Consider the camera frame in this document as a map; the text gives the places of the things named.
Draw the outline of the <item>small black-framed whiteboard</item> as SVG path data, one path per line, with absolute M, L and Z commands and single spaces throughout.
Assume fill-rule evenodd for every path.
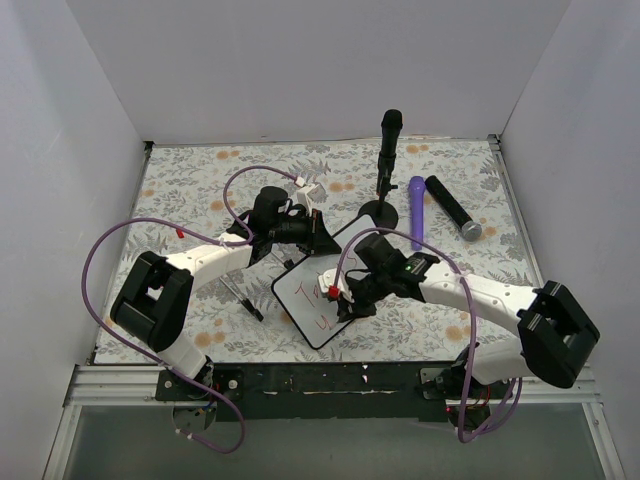
M 339 254 L 306 256 L 271 286 L 276 300 L 314 350 L 322 348 L 352 323 L 338 322 L 337 303 L 329 302 L 318 284 L 318 276 L 334 269 L 339 257 Z

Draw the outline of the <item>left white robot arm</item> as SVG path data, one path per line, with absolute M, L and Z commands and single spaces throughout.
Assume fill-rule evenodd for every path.
M 296 199 L 275 186 L 262 188 L 253 208 L 240 215 L 218 245 L 205 244 L 160 256 L 151 251 L 135 261 L 111 308 L 111 320 L 180 373 L 178 387 L 193 400 L 213 386 L 210 359 L 183 332 L 190 297 L 230 272 L 258 263 L 275 244 L 293 244 L 310 256 L 339 254 L 314 202 L 319 184 L 296 191 Z

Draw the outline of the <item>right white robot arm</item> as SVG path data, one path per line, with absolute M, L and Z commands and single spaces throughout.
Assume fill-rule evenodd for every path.
M 434 255 L 405 256 L 373 232 L 354 252 L 365 265 L 361 277 L 334 268 L 318 278 L 323 294 L 338 304 L 339 322 L 372 317 L 377 303 L 394 295 L 466 311 L 512 334 L 507 341 L 472 344 L 459 355 L 441 384 L 453 383 L 464 397 L 475 397 L 497 381 L 532 376 L 568 389 L 600 339 L 593 321 L 561 283 L 534 288 L 458 273 Z

